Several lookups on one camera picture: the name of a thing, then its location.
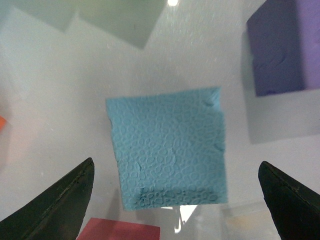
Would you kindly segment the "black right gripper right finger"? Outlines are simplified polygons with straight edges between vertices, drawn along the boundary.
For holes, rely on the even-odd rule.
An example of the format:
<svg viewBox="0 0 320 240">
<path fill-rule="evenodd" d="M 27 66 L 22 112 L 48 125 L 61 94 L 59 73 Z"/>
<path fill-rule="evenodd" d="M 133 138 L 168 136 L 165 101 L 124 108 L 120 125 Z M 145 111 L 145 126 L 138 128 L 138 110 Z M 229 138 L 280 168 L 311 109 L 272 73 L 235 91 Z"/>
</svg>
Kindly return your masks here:
<svg viewBox="0 0 320 240">
<path fill-rule="evenodd" d="M 320 195 L 263 161 L 258 179 L 264 201 L 282 240 L 320 238 Z"/>
</svg>

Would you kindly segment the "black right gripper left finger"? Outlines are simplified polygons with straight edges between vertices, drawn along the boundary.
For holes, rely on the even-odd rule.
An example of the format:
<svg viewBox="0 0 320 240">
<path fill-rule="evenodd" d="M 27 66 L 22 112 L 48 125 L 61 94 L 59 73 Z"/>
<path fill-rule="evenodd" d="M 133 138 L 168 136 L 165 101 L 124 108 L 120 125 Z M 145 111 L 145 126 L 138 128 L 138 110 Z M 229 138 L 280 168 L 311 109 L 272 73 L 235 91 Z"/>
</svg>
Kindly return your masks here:
<svg viewBox="0 0 320 240">
<path fill-rule="evenodd" d="M 0 222 L 2 240 L 75 240 L 91 199 L 95 165 L 88 158 Z"/>
</svg>

